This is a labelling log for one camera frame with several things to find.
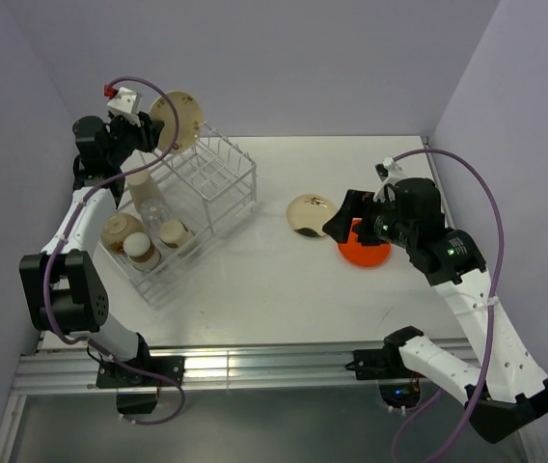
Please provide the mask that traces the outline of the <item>beige plastic cup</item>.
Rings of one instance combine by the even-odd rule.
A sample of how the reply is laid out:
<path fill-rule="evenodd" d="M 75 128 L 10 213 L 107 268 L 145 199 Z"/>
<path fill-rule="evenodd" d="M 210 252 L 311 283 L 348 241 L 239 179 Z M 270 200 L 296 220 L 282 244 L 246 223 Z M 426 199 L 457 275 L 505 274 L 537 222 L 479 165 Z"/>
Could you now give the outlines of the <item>beige plastic cup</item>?
<path fill-rule="evenodd" d="M 125 182 L 137 212 L 148 200 L 165 201 L 162 191 L 148 169 L 128 175 Z"/>

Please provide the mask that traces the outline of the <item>beige plate with black motif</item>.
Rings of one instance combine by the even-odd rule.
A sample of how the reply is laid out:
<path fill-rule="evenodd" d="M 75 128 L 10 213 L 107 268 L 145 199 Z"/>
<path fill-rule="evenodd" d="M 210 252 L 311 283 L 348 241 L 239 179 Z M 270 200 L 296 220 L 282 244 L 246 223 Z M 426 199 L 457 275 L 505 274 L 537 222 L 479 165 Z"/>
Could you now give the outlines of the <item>beige plate with black motif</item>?
<path fill-rule="evenodd" d="M 325 236 L 322 227 L 338 212 L 330 200 L 317 194 L 304 194 L 292 200 L 287 208 L 289 226 L 297 234 L 320 239 Z"/>

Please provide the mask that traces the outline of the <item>clear glass tumbler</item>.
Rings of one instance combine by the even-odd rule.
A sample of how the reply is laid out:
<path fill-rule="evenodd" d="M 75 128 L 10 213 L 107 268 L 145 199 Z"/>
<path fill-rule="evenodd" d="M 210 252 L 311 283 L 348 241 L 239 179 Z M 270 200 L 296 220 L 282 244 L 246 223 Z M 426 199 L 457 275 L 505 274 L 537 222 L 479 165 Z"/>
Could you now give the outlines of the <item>clear glass tumbler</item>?
<path fill-rule="evenodd" d="M 148 199 L 139 209 L 147 235 L 152 240 L 160 240 L 162 225 L 173 218 L 172 211 L 166 202 L 159 199 Z"/>

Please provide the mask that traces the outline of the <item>steel lined cup brown band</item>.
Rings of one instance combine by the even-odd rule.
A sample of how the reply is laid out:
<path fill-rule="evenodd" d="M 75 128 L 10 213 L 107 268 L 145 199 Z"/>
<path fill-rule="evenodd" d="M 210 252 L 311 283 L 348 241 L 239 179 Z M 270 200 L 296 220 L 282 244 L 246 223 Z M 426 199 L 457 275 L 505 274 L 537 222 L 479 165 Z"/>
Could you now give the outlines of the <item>steel lined cup brown band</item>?
<path fill-rule="evenodd" d="M 124 253 L 132 266 L 143 272 L 153 270 L 161 261 L 159 250 L 144 232 L 135 232 L 123 241 Z"/>

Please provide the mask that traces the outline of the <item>white floral bowl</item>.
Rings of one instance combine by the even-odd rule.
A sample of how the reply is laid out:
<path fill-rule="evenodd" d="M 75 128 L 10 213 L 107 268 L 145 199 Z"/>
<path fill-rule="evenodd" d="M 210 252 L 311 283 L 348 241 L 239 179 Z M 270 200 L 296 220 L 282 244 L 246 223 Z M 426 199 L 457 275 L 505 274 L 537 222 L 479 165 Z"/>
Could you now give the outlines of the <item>white floral bowl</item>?
<path fill-rule="evenodd" d="M 136 232 L 144 231 L 145 228 L 139 219 L 131 214 L 119 212 L 106 221 L 100 240 L 107 251 L 112 254 L 123 255 L 123 242 L 125 239 Z"/>

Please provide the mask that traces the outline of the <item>beige plate with red stamps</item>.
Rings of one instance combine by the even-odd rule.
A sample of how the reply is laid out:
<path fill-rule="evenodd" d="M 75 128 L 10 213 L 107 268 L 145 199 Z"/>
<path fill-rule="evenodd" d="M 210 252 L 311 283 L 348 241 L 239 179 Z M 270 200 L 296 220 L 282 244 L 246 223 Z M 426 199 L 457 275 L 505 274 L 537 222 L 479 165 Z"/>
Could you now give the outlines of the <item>beige plate with red stamps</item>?
<path fill-rule="evenodd" d="M 191 94 L 172 91 L 166 96 L 176 110 L 173 110 L 162 96 L 151 105 L 150 109 L 153 121 L 164 122 L 157 149 L 164 151 L 173 140 L 176 140 L 171 153 L 184 152 L 194 146 L 199 139 L 205 117 L 201 106 Z"/>

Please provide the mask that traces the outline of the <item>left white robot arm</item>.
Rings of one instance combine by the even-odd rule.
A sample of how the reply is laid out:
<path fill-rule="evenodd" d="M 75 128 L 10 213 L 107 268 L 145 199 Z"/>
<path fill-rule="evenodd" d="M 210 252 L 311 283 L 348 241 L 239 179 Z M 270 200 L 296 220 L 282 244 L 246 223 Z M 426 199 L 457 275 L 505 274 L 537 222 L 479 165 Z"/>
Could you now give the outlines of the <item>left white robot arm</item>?
<path fill-rule="evenodd" d="M 34 327 L 63 343 L 85 343 L 119 363 L 119 375 L 131 385 L 150 380 L 153 361 L 144 338 L 109 313 L 109 298 L 92 260 L 106 220 L 122 199 L 122 165 L 136 150 L 156 149 L 162 122 L 145 112 L 135 122 L 125 116 L 86 116 L 72 127 L 72 197 L 62 225 L 43 249 L 19 263 Z"/>

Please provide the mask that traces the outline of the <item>orange plastic plate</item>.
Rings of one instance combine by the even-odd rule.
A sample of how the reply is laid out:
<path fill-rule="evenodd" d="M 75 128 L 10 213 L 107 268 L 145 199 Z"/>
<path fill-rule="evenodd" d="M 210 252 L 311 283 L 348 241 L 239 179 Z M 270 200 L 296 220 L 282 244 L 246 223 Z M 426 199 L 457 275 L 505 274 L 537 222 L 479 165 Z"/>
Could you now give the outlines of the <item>orange plastic plate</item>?
<path fill-rule="evenodd" d="M 353 230 L 354 226 L 360 222 L 355 219 L 352 222 L 352 229 L 344 243 L 338 243 L 338 251 L 342 257 L 350 264 L 361 268 L 375 268 L 385 263 L 391 254 L 391 245 L 389 243 L 376 246 L 364 246 L 359 242 L 358 233 Z"/>

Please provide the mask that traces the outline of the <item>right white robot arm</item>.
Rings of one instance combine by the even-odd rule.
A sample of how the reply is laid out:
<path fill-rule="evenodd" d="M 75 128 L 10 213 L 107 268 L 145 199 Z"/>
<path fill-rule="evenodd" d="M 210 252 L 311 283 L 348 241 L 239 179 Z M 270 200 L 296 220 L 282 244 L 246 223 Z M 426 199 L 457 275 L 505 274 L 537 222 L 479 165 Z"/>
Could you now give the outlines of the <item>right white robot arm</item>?
<path fill-rule="evenodd" d="M 517 335 L 502 305 L 490 295 L 491 277 L 475 241 L 449 227 L 441 195 L 428 178 L 411 177 L 377 192 L 347 191 L 323 227 L 342 244 L 355 233 L 361 245 L 396 245 L 427 279 L 457 319 L 480 370 L 437 346 L 418 328 L 401 328 L 375 350 L 356 350 L 346 369 L 357 379 L 418 373 L 453 396 L 471 415 L 479 436 L 496 444 L 548 413 L 548 374 Z"/>

